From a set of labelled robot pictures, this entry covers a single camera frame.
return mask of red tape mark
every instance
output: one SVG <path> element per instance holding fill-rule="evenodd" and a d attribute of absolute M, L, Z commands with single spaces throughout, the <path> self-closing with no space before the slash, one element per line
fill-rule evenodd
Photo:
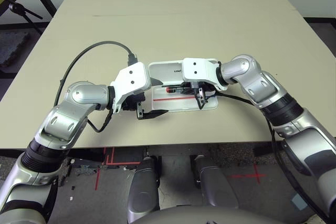
<path fill-rule="evenodd" d="M 100 168 L 97 169 L 97 178 L 96 178 L 96 185 L 95 185 L 95 191 L 98 189 L 98 182 L 99 182 L 99 176 L 100 176 Z"/>
<path fill-rule="evenodd" d="M 260 178 L 259 178 L 259 176 L 258 176 L 257 165 L 256 165 L 256 164 L 253 164 L 253 167 L 254 167 L 254 171 L 255 171 L 255 173 L 256 173 L 257 183 L 260 184 Z"/>
<path fill-rule="evenodd" d="M 195 97 L 162 98 L 162 99 L 153 99 L 153 101 L 159 102 L 159 101 L 184 100 L 184 99 L 195 99 Z"/>
<path fill-rule="evenodd" d="M 109 155 L 106 156 L 105 165 L 140 165 L 140 162 L 113 162 L 114 159 L 114 147 L 112 148 L 111 162 L 109 162 Z"/>

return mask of floor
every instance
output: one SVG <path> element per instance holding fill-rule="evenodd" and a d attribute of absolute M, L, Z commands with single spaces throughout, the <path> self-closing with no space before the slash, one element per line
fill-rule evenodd
<path fill-rule="evenodd" d="M 336 30 L 330 24 L 310 24 L 321 40 L 336 56 Z M 4 72 L 17 72 L 37 42 L 34 30 L 30 42 L 20 57 Z M 12 80 L 0 79 L 0 100 Z M 268 216 L 285 223 L 302 223 L 312 214 L 306 207 L 299 210 L 291 199 L 296 192 L 287 182 L 272 155 L 255 157 L 254 143 L 215 145 L 151 146 L 151 155 L 162 155 L 163 173 L 159 187 L 161 209 L 176 205 L 200 205 L 202 194 L 194 186 L 189 155 L 205 153 L 213 157 L 222 168 L 239 200 L 240 208 Z M 15 159 L 0 157 L 0 177 L 5 179 Z M 320 198 L 313 182 L 293 173 L 311 197 Z M 74 171 L 59 187 L 58 197 L 49 223 L 126 223 L 126 204 L 133 170 L 102 169 L 100 176 L 76 175 Z"/>
<path fill-rule="evenodd" d="M 160 208 L 201 205 L 202 193 L 194 186 L 189 156 L 164 156 L 162 163 Z M 236 193 L 241 209 L 284 223 L 302 223 L 313 215 L 310 208 L 300 211 L 291 202 L 296 192 L 277 165 L 258 165 L 259 182 L 256 177 L 243 177 L 255 174 L 254 165 L 222 170 Z M 133 170 L 122 168 L 101 170 L 97 183 L 97 174 L 76 176 L 71 172 L 65 185 L 59 187 L 49 223 L 126 223 L 127 198 L 133 174 Z M 297 173 L 296 176 L 311 197 L 319 202 L 313 181 Z"/>

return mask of gray mat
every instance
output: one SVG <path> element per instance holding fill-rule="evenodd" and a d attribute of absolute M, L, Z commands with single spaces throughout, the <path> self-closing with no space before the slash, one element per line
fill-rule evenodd
<path fill-rule="evenodd" d="M 0 33 L 0 67 L 7 67 L 30 38 L 25 31 Z"/>

